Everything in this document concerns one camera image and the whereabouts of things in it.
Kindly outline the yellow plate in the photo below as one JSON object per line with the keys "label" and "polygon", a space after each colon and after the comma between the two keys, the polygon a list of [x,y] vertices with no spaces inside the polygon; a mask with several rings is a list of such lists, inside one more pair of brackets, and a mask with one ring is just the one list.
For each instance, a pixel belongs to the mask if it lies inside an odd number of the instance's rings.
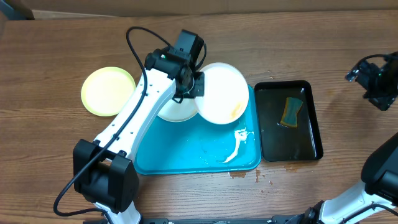
{"label": "yellow plate", "polygon": [[97,116],[117,115],[136,89],[129,72],[103,67],[90,74],[81,88],[83,106]]}

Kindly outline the green yellow sponge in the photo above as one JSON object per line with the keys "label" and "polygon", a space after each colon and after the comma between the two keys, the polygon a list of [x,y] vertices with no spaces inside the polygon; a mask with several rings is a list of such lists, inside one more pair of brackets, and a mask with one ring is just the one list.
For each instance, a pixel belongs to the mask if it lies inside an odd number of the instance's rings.
{"label": "green yellow sponge", "polygon": [[303,101],[298,98],[286,98],[284,111],[279,124],[288,128],[296,128],[298,126],[298,114],[302,105]]}

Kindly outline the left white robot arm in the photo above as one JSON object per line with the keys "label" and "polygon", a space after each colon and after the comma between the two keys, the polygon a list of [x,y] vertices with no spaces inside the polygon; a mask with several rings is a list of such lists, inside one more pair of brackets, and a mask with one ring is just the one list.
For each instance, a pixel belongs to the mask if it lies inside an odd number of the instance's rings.
{"label": "left white robot arm", "polygon": [[139,188],[134,159],[162,107],[204,95],[199,72],[204,40],[182,30],[175,45],[149,53],[139,62],[142,76],[123,109],[94,141],[80,139],[73,149],[73,178],[68,183],[100,212],[99,223],[139,223],[133,199]]}

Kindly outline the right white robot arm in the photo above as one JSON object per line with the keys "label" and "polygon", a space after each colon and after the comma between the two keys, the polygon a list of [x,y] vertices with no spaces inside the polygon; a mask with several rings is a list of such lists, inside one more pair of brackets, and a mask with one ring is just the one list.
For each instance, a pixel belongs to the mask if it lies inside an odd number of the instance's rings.
{"label": "right white robot arm", "polygon": [[[397,52],[369,55],[347,73],[367,99],[381,111],[397,98]],[[383,210],[397,215],[397,135],[376,149],[364,163],[361,180],[341,195],[320,201],[285,223],[359,223]]]}

